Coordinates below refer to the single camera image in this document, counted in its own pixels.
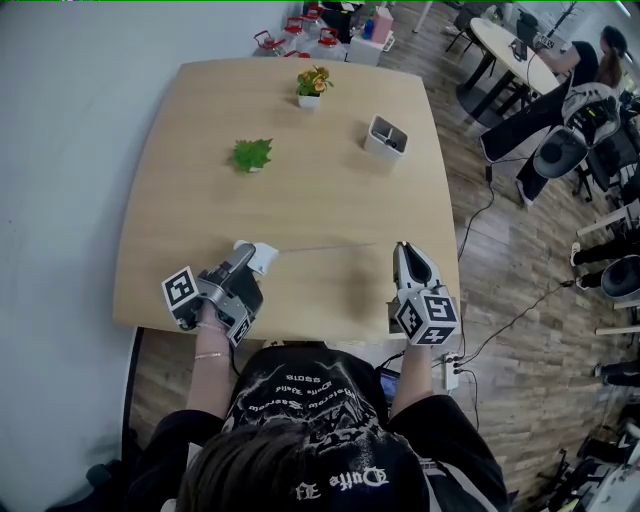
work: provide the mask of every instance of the white square pot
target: white square pot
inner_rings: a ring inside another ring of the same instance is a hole
[[[405,132],[376,115],[369,126],[364,149],[395,164],[406,154],[408,142],[409,137]]]
[[[316,108],[320,105],[320,96],[300,96],[298,94],[298,105],[302,108]]]

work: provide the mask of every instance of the white table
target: white table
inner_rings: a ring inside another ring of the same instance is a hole
[[[469,80],[458,86],[457,95],[460,104],[474,119],[485,126],[493,127],[502,121],[502,116],[506,111],[511,108],[529,88],[539,94],[547,94],[558,87],[558,79],[531,48],[527,48],[527,60],[516,60],[510,46],[516,39],[516,36],[508,30],[484,18],[472,19],[471,30],[473,30],[473,33],[487,52]],[[495,60],[499,60],[507,68],[507,72],[498,80],[498,83],[489,93],[484,94],[484,92],[479,89],[474,90],[480,77]],[[487,109],[516,77],[522,80],[524,86],[518,89],[518,91],[495,112],[491,112],[492,115],[489,114]]]

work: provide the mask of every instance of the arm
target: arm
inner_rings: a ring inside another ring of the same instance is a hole
[[[200,334],[196,338],[196,356],[212,352],[220,352],[222,355],[195,360],[187,409],[224,418],[231,396],[229,340],[224,334],[224,327],[216,318],[213,305],[205,301],[202,308],[202,322],[209,327],[200,327]]]
[[[567,73],[580,62],[580,54],[575,46],[572,46],[565,53],[557,57],[546,48],[540,50],[538,56],[554,73]]]
[[[407,344],[389,418],[393,418],[411,404],[433,395],[431,362],[431,347]]]

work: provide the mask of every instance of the shoe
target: shoe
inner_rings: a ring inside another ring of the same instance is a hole
[[[482,140],[482,137],[478,137],[478,145],[482,148],[482,153],[484,154],[484,159],[487,162],[489,162],[490,164],[495,164],[496,161],[487,156],[487,150],[484,148],[484,141]]]
[[[516,187],[518,187],[518,192],[520,192],[520,197],[524,201],[524,204],[527,206],[533,206],[533,201],[529,199],[524,193],[524,186],[522,185],[522,181],[516,180]]]
[[[572,267],[576,266],[575,262],[573,261],[573,257],[578,252],[580,252],[580,244],[578,242],[573,242],[573,244],[571,244],[571,256],[569,257],[569,262],[571,263]]]
[[[446,34],[448,36],[457,36],[460,31],[454,27],[453,25],[449,25],[447,27],[442,27],[442,30],[440,31],[442,34]]]
[[[588,288],[587,286],[584,286],[584,285],[582,284],[582,278],[581,278],[581,277],[579,277],[579,278],[577,278],[577,279],[576,279],[576,286],[577,286],[578,288],[580,288],[581,290],[586,290],[586,289]]]

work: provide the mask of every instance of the smartphone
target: smartphone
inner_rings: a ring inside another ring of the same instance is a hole
[[[513,43],[511,43],[511,48],[513,49],[513,56],[516,60],[520,62],[527,60],[527,45],[520,41],[520,39],[515,39]]]
[[[393,397],[396,396],[396,387],[398,386],[398,379],[400,374],[387,368],[380,368],[380,384],[384,391],[384,397],[387,400],[387,405],[391,407]]]

